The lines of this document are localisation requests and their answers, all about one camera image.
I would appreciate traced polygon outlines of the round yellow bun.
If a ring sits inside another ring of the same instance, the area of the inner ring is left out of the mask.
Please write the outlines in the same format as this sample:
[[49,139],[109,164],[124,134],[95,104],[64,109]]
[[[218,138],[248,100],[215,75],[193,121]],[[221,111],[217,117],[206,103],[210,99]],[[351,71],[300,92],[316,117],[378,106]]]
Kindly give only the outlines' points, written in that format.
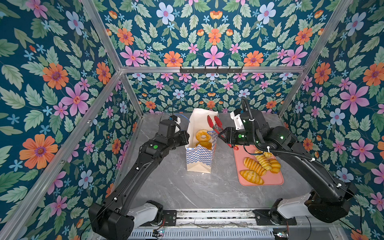
[[208,149],[208,150],[212,150],[212,143],[211,142],[205,142],[205,141],[203,141],[203,142],[199,142],[198,144],[197,144],[197,146],[202,146],[202,147],[204,147],[204,148],[206,148],[206,149]]

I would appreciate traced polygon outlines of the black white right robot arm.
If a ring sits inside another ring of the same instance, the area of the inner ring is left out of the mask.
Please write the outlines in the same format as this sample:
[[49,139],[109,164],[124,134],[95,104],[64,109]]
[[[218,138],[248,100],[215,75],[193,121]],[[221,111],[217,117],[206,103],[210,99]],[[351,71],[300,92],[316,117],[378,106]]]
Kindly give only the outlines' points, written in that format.
[[295,217],[314,218],[333,223],[348,215],[357,188],[333,177],[322,163],[316,161],[297,137],[282,126],[260,130],[223,130],[224,142],[232,146],[254,145],[258,150],[272,153],[290,165],[313,189],[293,199],[277,199],[269,211],[274,224]]

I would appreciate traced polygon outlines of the blue checkered paper bag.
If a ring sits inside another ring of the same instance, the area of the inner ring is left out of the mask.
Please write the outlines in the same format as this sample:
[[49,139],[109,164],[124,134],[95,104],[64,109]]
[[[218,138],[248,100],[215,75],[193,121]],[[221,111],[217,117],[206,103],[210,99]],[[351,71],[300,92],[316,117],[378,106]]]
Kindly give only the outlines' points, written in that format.
[[[215,156],[216,144],[218,135],[209,127],[207,116],[218,116],[218,112],[194,109],[190,118],[187,132],[190,135],[189,144],[186,146],[186,162],[187,170],[190,172],[210,174],[212,172],[212,162]],[[202,146],[197,146],[199,143],[196,139],[196,133],[199,130],[207,130],[212,139],[210,142],[212,150],[208,150]]]

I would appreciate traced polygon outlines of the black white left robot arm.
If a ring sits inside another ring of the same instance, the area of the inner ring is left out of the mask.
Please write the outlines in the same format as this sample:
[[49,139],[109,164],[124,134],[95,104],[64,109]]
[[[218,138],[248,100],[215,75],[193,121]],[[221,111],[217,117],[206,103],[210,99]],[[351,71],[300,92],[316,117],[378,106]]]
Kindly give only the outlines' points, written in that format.
[[136,162],[120,184],[101,205],[91,205],[89,217],[93,232],[107,240],[126,240],[134,229],[143,224],[161,224],[164,217],[162,204],[146,201],[142,206],[132,208],[132,202],[169,152],[188,145],[189,137],[187,131],[182,130],[167,136],[156,135],[145,142]]

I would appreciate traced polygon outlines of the glazed ring donut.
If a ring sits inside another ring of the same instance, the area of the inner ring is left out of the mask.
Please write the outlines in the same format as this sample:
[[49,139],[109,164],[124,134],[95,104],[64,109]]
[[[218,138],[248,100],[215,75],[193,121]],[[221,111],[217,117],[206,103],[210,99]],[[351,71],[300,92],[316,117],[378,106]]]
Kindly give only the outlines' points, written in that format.
[[199,130],[196,133],[196,139],[198,142],[209,142],[212,137],[207,130]]

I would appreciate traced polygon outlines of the red metal kitchen tongs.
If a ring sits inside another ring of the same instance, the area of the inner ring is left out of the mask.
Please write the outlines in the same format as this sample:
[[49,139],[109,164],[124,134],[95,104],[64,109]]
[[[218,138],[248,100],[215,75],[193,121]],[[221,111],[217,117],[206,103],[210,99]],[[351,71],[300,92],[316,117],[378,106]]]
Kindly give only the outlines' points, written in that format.
[[223,128],[223,123],[221,122],[218,116],[214,116],[214,119],[212,119],[211,116],[207,116],[207,122],[209,127],[212,128],[213,131],[218,135],[219,139],[221,139],[223,142],[225,142],[230,148],[234,149],[235,151],[239,150],[239,147],[231,144],[230,141],[227,140],[227,133],[230,131],[230,129]]

